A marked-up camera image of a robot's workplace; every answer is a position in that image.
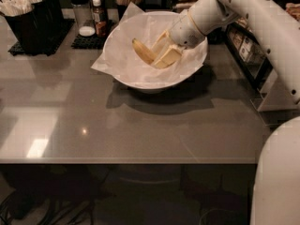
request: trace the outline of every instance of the black cup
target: black cup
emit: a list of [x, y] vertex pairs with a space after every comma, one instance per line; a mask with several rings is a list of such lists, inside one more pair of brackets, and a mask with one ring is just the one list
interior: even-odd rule
[[5, 17], [13, 34], [20, 42], [26, 53], [40, 52], [40, 39], [38, 37], [38, 23], [34, 12], [28, 12], [20, 16]]
[[5, 17], [25, 53], [47, 53], [55, 36], [55, 24], [48, 0], [33, 5], [33, 10], [15, 17]]
[[[141, 10], [145, 11], [145, 8], [144, 8], [144, 2], [141, 1], [140, 4], [136, 4], [136, 6], [138, 6]], [[125, 5], [118, 5], [116, 4], [116, 7], [117, 7], [117, 10], [118, 10], [118, 15], [119, 15], [119, 21], [121, 21], [126, 9], [128, 8], [128, 6], [125, 6]]]
[[46, 0], [48, 13], [52, 19], [52, 30], [60, 31], [62, 22], [64, 21], [63, 12], [59, 0]]

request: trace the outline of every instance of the shelf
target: shelf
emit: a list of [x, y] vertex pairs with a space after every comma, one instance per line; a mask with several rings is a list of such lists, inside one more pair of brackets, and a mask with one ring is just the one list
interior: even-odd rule
[[252, 47], [249, 47], [249, 51], [247, 51], [249, 56], [253, 56], [255, 53], [252, 51], [253, 48], [258, 49], [258, 53], [263, 54], [262, 51], [259, 51], [259, 44], [250, 31], [237, 22], [228, 25], [224, 39], [225, 43], [253, 89], [259, 90], [272, 70], [272, 66], [264, 56], [264, 59], [261, 57], [262, 61], [258, 60], [257, 63], [255, 61], [246, 62], [247, 59], [241, 56], [242, 49], [246, 48], [247, 45], [245, 43], [246, 39], [250, 41], [249, 44], [253, 43]]

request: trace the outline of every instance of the gray countertop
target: gray countertop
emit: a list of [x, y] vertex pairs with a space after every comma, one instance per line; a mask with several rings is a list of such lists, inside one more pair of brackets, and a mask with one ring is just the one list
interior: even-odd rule
[[146, 95], [91, 69], [101, 50], [12, 56], [0, 17], [1, 163], [256, 163], [271, 131], [224, 44], [173, 89]]

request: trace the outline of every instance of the sauce bottle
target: sauce bottle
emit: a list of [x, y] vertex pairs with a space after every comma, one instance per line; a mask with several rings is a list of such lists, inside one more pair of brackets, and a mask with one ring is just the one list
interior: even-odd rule
[[101, 0], [92, 0], [92, 2], [96, 34], [99, 38], [105, 38], [108, 32], [105, 8], [101, 5]]

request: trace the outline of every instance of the white bowl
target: white bowl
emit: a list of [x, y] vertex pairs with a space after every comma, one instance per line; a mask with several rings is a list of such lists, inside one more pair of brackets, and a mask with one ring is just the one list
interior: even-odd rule
[[155, 11], [141, 13], [120, 23], [108, 36], [101, 55], [105, 66], [98, 70], [111, 74], [117, 81], [144, 93], [157, 93], [175, 86], [203, 66], [207, 39], [170, 67], [157, 69], [145, 64], [132, 48], [137, 38], [151, 47], [163, 31], [171, 27], [178, 13]]

